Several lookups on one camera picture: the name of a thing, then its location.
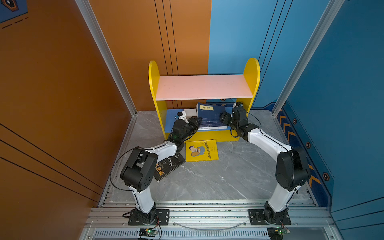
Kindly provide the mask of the dark blue book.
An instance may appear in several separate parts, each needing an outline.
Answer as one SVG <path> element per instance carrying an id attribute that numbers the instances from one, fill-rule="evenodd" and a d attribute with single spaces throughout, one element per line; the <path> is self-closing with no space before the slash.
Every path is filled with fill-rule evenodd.
<path id="1" fill-rule="evenodd" d="M 202 118 L 202 121 L 220 122 L 220 115 L 223 112 L 226 112 L 224 106 L 197 103 L 197 117 Z"/>
<path id="2" fill-rule="evenodd" d="M 226 126 L 226 125 L 218 121 L 202 121 L 200 124 L 200 127 L 218 127 L 218 126 Z"/>
<path id="3" fill-rule="evenodd" d="M 198 131 L 222 131 L 226 130 L 228 127 L 226 126 L 218 126 L 218 127 L 199 127 Z"/>

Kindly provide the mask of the white book with brown bars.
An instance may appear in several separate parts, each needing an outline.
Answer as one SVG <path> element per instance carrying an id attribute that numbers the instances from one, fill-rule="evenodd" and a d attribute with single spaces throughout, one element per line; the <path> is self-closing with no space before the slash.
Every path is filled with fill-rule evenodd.
<path id="1" fill-rule="evenodd" d="M 197 110 L 196 109 L 185 109 L 183 110 L 187 113 L 187 118 L 196 117 L 197 116 Z"/>

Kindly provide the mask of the yellow book with cartoon man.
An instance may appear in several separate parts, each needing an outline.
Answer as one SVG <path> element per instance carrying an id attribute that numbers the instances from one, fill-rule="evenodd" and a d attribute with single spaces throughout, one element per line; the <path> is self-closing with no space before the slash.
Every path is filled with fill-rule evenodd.
<path id="1" fill-rule="evenodd" d="M 187 162 L 206 162 L 219 160 L 216 140 L 186 142 Z"/>

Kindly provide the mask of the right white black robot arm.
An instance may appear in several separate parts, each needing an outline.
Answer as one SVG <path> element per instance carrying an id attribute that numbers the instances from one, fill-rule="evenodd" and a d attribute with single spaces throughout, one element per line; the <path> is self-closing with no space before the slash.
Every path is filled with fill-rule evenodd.
<path id="1" fill-rule="evenodd" d="M 303 148 L 291 147 L 266 134 L 261 127 L 251 124 L 242 103 L 236 103 L 231 113 L 222 112 L 220 122 L 237 133 L 237 136 L 254 144 L 276 161 L 277 186 L 265 204 L 265 215 L 282 215 L 294 193 L 311 176 L 307 154 Z"/>

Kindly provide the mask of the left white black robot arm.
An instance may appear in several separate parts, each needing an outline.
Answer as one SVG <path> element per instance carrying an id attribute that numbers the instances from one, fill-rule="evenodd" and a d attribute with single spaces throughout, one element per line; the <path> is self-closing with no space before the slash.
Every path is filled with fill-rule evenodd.
<path id="1" fill-rule="evenodd" d="M 132 150 L 120 178 L 133 193 L 136 208 L 140 213 L 149 215 L 156 209 L 150 184 L 157 163 L 179 153 L 184 147 L 184 142 L 198 131 L 202 120 L 201 117 L 175 120 L 171 133 L 164 143 L 151 148 L 136 147 Z"/>

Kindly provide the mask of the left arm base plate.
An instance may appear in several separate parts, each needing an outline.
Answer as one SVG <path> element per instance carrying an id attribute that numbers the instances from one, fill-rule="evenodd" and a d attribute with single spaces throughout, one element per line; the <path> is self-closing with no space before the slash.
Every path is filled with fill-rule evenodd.
<path id="1" fill-rule="evenodd" d="M 144 226 L 159 224 L 160 226 L 167 226 L 169 224 L 169 219 L 169 209 L 155 209 L 151 210 L 148 214 L 145 214 L 135 208 L 130 212 L 128 225 Z"/>

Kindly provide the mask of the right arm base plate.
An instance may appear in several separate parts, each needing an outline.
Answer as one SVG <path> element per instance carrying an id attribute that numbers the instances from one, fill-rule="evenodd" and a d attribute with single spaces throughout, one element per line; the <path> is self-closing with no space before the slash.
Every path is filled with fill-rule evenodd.
<path id="1" fill-rule="evenodd" d="M 289 226 L 292 224 L 288 213 L 289 209 L 285 209 L 279 213 L 270 209 L 250 209 L 248 210 L 251 225 L 256 226 Z"/>

